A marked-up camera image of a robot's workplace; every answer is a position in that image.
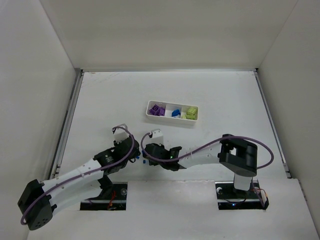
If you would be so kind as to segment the purple lego brick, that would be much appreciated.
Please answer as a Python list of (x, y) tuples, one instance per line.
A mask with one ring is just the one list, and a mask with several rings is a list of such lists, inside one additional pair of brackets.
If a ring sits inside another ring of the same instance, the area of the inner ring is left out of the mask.
[(151, 107), (148, 110), (148, 113), (152, 116), (160, 116), (161, 110), (162, 110), (162, 108), (160, 106), (158, 106), (157, 104), (155, 104), (153, 107)]

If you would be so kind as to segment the blue lego pile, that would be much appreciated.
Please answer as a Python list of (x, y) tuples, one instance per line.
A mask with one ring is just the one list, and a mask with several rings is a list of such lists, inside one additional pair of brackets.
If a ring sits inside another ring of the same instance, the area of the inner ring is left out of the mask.
[(181, 116), (181, 111), (180, 109), (175, 109), (172, 113), (171, 113), (171, 116), (173, 118), (179, 118)]

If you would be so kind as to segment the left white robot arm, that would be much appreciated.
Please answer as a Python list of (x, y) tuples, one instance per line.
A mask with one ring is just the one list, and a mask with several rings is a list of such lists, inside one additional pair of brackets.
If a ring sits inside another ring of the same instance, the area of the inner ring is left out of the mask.
[(34, 231), (75, 203), (108, 196), (114, 187), (109, 175), (138, 157), (139, 147), (136, 140), (128, 137), (68, 173), (42, 182), (30, 181), (17, 203), (22, 213), (20, 223)]

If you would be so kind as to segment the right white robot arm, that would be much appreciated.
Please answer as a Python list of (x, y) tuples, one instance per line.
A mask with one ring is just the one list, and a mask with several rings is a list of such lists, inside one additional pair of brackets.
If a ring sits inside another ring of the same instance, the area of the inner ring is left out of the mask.
[(241, 137), (224, 134), (221, 138), (194, 150), (181, 146), (169, 150), (149, 136), (151, 142), (141, 145), (142, 155), (150, 165), (160, 165), (170, 171), (188, 169), (200, 165), (220, 164), (234, 173), (233, 186), (248, 191), (252, 178), (257, 175), (258, 147)]

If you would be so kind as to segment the white three-compartment tray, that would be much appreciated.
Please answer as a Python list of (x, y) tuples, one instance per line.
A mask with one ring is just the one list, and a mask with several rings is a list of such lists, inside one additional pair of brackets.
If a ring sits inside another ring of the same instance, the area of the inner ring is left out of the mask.
[(149, 120), (178, 125), (195, 125), (199, 120), (199, 107), (165, 101), (150, 100), (145, 115)]

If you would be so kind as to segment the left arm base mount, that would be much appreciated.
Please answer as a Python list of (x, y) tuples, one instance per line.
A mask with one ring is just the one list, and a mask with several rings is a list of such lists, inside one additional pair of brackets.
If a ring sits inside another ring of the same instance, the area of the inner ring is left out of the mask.
[(112, 186), (102, 190), (97, 197), (80, 203), (80, 211), (125, 211), (127, 208), (128, 183), (113, 182)]

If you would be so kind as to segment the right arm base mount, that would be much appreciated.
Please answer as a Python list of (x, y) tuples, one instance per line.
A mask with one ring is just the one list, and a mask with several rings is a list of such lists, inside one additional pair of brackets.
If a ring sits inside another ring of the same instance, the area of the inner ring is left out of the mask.
[(215, 182), (217, 206), (219, 210), (263, 210), (269, 205), (266, 191), (258, 180), (252, 180), (249, 190), (235, 189), (232, 181)]

